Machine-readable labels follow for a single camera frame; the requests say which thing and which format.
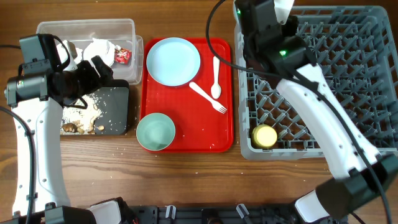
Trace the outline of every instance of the red plastic tray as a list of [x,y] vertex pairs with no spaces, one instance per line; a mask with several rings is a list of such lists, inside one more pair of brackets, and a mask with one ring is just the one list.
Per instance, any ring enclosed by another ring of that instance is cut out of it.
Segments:
[[[162,39],[148,42],[144,50],[144,72],[142,74],[141,119],[151,113],[163,113],[169,116],[175,125],[173,143],[159,152],[224,152],[228,150],[234,138],[232,106],[231,68],[220,63],[219,84],[221,96],[217,99],[226,107],[227,113],[221,114],[213,109],[211,103],[194,92],[187,84],[177,87],[163,86],[157,83],[146,68],[146,57],[150,48]],[[206,39],[187,38],[199,51],[201,65],[193,78],[210,96],[214,82],[213,54]],[[231,61],[231,49],[222,39],[211,39],[212,46],[223,58]]]

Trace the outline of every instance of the light blue plate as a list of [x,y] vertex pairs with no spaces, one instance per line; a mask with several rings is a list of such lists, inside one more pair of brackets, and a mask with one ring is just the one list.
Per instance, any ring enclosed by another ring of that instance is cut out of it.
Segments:
[[165,149],[173,142],[174,137],[174,123],[162,113],[148,114],[137,126],[139,144],[151,151]]
[[191,81],[198,73],[198,49],[181,38],[167,38],[156,43],[147,56],[151,77],[166,86],[179,86]]

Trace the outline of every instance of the gray dish rack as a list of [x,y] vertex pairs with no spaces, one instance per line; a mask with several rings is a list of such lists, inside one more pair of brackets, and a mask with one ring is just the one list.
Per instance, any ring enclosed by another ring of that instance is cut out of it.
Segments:
[[[297,35],[315,52],[329,87],[359,130],[383,153],[398,154],[398,56],[387,12],[380,6],[297,6]],[[236,63],[245,67],[243,36],[235,27]],[[239,71],[239,131],[246,159],[323,157],[300,116],[275,86]],[[272,149],[252,145],[251,132],[268,124]]]

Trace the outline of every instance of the white plastic fork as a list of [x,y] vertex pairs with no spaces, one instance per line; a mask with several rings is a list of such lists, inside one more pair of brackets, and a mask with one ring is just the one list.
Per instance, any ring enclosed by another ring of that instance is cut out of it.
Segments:
[[199,95],[203,96],[206,100],[208,100],[212,105],[213,108],[215,110],[217,110],[218,112],[225,114],[226,113],[226,108],[221,105],[221,103],[215,101],[212,99],[212,97],[210,97],[205,91],[203,91],[198,84],[194,83],[194,82],[190,82],[189,83],[189,87],[191,87],[191,89],[197,93],[199,93]]

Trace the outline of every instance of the yellow object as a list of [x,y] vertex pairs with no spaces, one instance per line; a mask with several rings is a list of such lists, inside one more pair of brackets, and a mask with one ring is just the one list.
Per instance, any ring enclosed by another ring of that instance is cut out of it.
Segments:
[[259,126],[253,129],[253,140],[259,147],[269,148],[272,147],[276,140],[278,139],[278,135],[274,128],[260,124]]

